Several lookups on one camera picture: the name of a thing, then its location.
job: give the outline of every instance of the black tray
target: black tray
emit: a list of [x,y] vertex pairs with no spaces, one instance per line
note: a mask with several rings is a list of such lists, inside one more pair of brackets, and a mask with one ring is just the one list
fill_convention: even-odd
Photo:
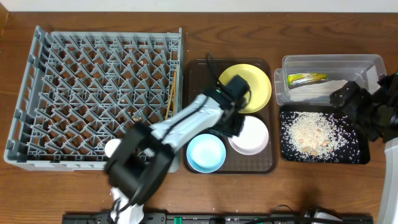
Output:
[[282,149],[282,157],[288,161],[299,161],[299,162],[332,162],[332,163],[345,163],[345,164],[367,164],[371,160],[369,152],[368,140],[359,133],[354,123],[345,114],[334,109],[332,106],[315,106],[315,105],[284,105],[279,110],[280,126],[282,123],[291,124],[291,119],[287,116],[282,117],[282,113],[285,115],[292,114],[293,112],[316,112],[323,114],[332,114],[333,118],[339,119],[336,123],[337,126],[343,128],[347,133],[355,133],[351,136],[344,135],[349,141],[347,145],[335,151],[335,157],[330,159],[316,159],[310,156],[310,160],[304,161],[300,158],[302,155],[300,152],[291,150],[292,145],[289,143],[289,139],[284,139],[285,129],[280,129],[280,148]]
[[[258,68],[263,70],[269,78],[269,75],[271,74],[271,70],[268,64],[260,59],[214,59],[214,62],[217,64],[217,68],[220,72],[224,71],[232,65],[245,63],[257,66]],[[205,59],[192,60],[188,64],[187,70],[184,72],[184,74],[183,107],[186,107],[196,98],[198,94],[201,93],[204,88],[214,85],[215,80],[208,70]],[[249,115],[259,118],[264,122],[264,124],[266,124],[268,132],[270,134],[269,142],[266,148],[262,152],[254,156],[245,156],[236,152],[229,144],[227,138],[220,137],[226,147],[226,159],[224,164],[217,171],[212,172],[212,174],[267,174],[276,168],[277,149],[275,147],[276,144],[272,142],[275,134],[275,131],[273,131],[275,128],[275,124],[271,119],[272,100],[270,100],[268,104],[260,111]],[[186,144],[182,148],[184,166],[190,172],[199,173],[195,169],[193,169],[187,161],[187,145],[188,144]]]

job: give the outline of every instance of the dish rack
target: dish rack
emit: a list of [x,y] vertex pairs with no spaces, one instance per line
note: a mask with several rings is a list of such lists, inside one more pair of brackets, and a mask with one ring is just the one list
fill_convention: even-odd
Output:
[[[170,103],[181,110],[182,41],[181,28],[49,34],[36,27],[4,160],[26,170],[103,169],[110,139],[135,122],[165,119],[173,82]],[[179,165],[177,156],[169,172]]]

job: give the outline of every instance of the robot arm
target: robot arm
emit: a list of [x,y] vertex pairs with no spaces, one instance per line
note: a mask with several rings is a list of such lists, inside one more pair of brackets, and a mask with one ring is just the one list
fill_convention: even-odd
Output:
[[[134,211],[142,211],[140,206],[160,187],[180,148],[198,133],[212,128],[227,136],[238,135],[243,125],[238,111],[246,106],[248,91],[248,83],[236,75],[226,86],[205,90],[171,119],[150,127],[136,123],[107,153],[111,156],[104,170],[118,203],[115,221],[120,217],[122,223],[137,223],[140,214],[134,218]],[[149,163],[136,156],[139,151],[153,155]]]
[[355,82],[330,95],[369,140],[386,142],[386,178],[377,223],[398,223],[398,73],[382,77],[373,95]]

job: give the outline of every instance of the white bowl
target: white bowl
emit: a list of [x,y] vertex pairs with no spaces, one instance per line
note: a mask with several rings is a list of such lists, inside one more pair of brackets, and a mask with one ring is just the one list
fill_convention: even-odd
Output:
[[245,116],[239,136],[228,138],[231,146],[240,154],[251,156],[260,153],[268,144],[267,126],[258,118]]

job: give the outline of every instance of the chopsticks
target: chopsticks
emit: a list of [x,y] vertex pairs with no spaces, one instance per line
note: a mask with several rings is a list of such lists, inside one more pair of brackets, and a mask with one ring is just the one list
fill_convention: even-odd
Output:
[[166,119],[169,117],[169,111],[170,111],[170,106],[171,106],[171,103],[172,103],[172,97],[174,97],[173,115],[175,114],[175,95],[176,95],[176,92],[177,92],[175,83],[177,82],[177,70],[178,70],[178,67],[174,71],[172,89],[170,91],[169,103],[167,104]]

